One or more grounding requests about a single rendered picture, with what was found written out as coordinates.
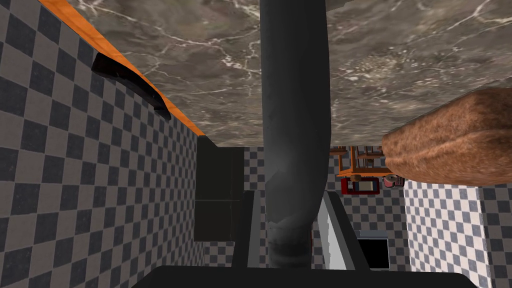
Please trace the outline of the dark grey long cylinder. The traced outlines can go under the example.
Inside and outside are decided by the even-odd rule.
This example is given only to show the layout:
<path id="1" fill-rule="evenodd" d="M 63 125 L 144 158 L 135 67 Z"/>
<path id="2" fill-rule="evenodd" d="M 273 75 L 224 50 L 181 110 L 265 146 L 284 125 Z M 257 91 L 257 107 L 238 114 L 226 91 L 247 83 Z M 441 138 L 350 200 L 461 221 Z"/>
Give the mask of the dark grey long cylinder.
<path id="1" fill-rule="evenodd" d="M 311 268 L 331 147 L 325 0 L 259 0 L 268 263 Z"/>

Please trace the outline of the brown bread loaf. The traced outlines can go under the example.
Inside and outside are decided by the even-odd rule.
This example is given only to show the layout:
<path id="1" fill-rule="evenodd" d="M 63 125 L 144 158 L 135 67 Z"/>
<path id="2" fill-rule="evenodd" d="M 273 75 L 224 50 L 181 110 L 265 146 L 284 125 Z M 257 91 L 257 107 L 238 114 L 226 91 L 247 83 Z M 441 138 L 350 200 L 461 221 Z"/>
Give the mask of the brown bread loaf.
<path id="1" fill-rule="evenodd" d="M 382 137 L 386 166 L 414 182 L 512 183 L 512 88 L 476 90 Z"/>

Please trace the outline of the black curved bar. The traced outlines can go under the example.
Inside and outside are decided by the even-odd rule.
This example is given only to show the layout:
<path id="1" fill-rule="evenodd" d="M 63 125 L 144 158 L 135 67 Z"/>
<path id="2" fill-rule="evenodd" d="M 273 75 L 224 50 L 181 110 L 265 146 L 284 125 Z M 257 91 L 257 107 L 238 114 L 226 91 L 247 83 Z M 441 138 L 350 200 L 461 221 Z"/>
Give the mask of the black curved bar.
<path id="1" fill-rule="evenodd" d="M 101 77 L 114 80 L 130 89 L 151 105 L 154 111 L 165 120 L 172 119 L 172 114 L 167 109 L 162 96 L 128 67 L 99 52 L 95 55 L 91 70 Z"/>

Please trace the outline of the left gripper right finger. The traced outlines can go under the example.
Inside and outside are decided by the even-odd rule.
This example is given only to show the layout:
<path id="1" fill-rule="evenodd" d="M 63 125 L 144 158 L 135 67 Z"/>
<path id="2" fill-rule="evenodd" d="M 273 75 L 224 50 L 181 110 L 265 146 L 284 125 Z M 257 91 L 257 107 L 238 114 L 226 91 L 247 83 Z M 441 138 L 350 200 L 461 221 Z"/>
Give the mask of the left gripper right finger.
<path id="1" fill-rule="evenodd" d="M 370 270 L 355 230 L 335 191 L 324 192 L 317 223 L 327 270 Z"/>

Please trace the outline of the red microwave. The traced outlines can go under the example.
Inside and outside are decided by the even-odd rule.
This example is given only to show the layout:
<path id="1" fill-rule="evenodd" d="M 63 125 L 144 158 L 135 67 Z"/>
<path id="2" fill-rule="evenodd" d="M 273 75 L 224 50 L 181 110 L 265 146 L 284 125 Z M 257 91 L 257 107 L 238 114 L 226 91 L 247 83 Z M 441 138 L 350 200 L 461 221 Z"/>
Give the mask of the red microwave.
<path id="1" fill-rule="evenodd" d="M 360 181 L 351 181 L 348 177 L 340 179 L 342 195 L 379 195 L 380 179 L 363 177 Z"/>

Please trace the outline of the black tall cabinet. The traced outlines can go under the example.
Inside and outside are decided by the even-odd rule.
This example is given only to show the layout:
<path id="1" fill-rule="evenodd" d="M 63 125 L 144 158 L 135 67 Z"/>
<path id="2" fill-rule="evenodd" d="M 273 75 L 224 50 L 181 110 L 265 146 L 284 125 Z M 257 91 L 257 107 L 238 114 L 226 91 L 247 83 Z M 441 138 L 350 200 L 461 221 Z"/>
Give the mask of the black tall cabinet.
<path id="1" fill-rule="evenodd" d="M 244 148 L 197 138 L 194 240 L 234 242 L 244 193 Z"/>

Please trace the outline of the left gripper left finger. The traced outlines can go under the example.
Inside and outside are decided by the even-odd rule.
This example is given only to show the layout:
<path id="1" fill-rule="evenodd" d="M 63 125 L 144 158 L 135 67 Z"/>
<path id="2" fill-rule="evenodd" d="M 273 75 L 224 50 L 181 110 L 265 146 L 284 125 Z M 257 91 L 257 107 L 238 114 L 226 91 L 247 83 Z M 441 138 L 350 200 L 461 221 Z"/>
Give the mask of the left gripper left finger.
<path id="1" fill-rule="evenodd" d="M 233 268 L 257 268 L 260 265 L 260 197 L 253 190 L 243 192 L 237 208 Z"/>

